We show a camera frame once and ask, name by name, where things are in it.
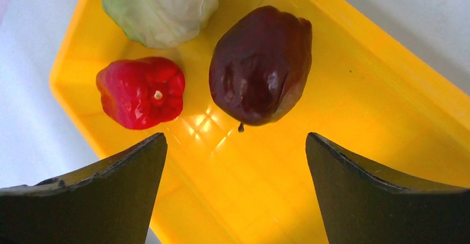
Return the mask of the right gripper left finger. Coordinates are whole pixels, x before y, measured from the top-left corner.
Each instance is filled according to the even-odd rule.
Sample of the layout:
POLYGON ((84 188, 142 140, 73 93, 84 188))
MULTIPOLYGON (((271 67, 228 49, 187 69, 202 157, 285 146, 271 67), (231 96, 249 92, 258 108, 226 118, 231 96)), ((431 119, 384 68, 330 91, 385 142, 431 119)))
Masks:
POLYGON ((157 133, 81 169, 1 189, 2 243, 144 243, 167 155, 157 133))

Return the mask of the green cabbage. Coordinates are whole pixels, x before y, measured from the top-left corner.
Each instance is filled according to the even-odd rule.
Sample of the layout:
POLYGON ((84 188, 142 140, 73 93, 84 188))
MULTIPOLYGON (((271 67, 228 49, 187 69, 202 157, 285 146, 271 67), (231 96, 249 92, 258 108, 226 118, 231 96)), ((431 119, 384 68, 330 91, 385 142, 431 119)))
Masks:
POLYGON ((101 0, 105 13, 133 41, 170 49, 199 35, 218 0, 101 0))

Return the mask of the dark red apple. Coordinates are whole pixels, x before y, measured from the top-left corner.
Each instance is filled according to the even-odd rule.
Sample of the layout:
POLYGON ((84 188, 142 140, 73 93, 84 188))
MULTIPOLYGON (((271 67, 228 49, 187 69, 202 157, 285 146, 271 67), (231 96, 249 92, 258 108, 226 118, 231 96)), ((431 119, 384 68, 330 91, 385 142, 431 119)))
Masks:
POLYGON ((307 19, 273 6, 254 9, 220 38, 209 68, 211 97, 239 132, 294 108, 310 73, 312 41, 307 19))

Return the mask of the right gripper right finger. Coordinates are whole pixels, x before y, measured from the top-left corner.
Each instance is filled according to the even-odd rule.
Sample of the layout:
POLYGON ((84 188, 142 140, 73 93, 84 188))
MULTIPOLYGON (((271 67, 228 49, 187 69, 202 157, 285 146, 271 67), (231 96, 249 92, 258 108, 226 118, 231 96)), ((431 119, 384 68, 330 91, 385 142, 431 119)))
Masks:
POLYGON ((468 243, 469 189, 422 179, 317 133, 305 152, 330 243, 468 243))

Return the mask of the yellow plastic tray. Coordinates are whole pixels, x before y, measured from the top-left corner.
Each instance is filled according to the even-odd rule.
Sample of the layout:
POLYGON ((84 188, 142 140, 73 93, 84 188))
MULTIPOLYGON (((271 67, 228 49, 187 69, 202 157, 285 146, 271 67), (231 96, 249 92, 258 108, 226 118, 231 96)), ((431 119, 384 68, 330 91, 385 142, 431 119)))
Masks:
POLYGON ((310 132, 393 169, 469 186, 469 96, 345 0, 219 0, 200 34, 170 50, 131 41, 101 0, 79 0, 50 88, 99 158, 164 133, 150 222, 163 243, 327 243, 305 154, 310 132), (239 133, 211 99, 208 67, 220 37, 265 5, 312 23, 313 65, 291 112, 239 133), (103 112, 95 77, 115 60, 153 55, 183 69, 183 111, 125 129, 103 112))

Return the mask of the red bell pepper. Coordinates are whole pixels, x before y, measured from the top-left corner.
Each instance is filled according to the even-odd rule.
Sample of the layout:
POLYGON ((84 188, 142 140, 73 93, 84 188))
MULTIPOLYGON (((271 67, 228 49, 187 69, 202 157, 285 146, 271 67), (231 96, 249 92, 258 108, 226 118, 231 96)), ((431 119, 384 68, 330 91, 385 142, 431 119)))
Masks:
POLYGON ((96 75, 103 111, 132 130, 178 117, 185 85, 181 68, 164 57, 117 60, 96 75))

